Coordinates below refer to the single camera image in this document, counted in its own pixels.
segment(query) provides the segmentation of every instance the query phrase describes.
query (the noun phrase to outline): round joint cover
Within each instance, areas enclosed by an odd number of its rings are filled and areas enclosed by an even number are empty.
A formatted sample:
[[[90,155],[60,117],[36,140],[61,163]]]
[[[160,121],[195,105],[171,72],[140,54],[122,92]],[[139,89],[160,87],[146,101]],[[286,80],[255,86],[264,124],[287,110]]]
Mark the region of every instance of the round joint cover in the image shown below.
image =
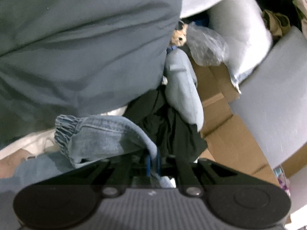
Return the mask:
[[[13,208],[19,221],[28,227],[58,229],[81,222],[97,202],[88,185],[31,185],[17,194]]]
[[[247,229],[274,226],[288,214],[288,195],[275,185],[216,185],[208,204],[226,223]]]

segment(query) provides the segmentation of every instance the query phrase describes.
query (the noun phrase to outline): plush toy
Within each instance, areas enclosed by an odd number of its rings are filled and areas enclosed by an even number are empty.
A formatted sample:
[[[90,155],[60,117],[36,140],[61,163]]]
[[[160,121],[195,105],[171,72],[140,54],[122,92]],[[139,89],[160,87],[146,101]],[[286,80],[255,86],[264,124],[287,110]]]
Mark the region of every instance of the plush toy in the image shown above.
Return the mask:
[[[179,21],[173,34],[169,46],[182,47],[187,41],[188,25]]]

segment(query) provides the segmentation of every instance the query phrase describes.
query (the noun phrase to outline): plastic bag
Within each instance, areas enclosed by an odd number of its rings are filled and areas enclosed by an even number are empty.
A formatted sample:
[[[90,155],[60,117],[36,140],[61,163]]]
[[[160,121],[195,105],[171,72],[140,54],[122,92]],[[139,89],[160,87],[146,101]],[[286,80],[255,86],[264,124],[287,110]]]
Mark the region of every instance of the plastic bag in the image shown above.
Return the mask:
[[[218,66],[229,58],[225,40],[215,31],[191,23],[187,31],[187,44],[199,66]]]

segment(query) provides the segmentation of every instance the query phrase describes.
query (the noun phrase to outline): dark gray cloth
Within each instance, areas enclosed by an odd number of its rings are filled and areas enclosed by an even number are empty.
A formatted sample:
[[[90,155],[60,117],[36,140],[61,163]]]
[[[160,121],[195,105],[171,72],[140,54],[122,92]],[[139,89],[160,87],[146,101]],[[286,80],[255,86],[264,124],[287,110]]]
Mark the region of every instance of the dark gray cloth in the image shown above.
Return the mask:
[[[161,83],[182,0],[0,0],[0,139]]]
[[[307,142],[306,77],[307,41],[292,27],[240,85],[242,95],[231,103],[272,168]]]

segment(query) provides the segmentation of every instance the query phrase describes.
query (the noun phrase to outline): blue denim fabric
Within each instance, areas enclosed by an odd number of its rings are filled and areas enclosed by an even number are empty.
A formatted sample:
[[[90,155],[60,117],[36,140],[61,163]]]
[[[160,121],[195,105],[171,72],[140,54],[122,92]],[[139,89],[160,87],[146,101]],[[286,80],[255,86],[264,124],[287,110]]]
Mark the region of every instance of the blue denim fabric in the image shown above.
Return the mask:
[[[157,147],[146,133],[122,116],[60,115],[56,119],[55,141],[76,168],[144,148],[151,159],[157,156]]]

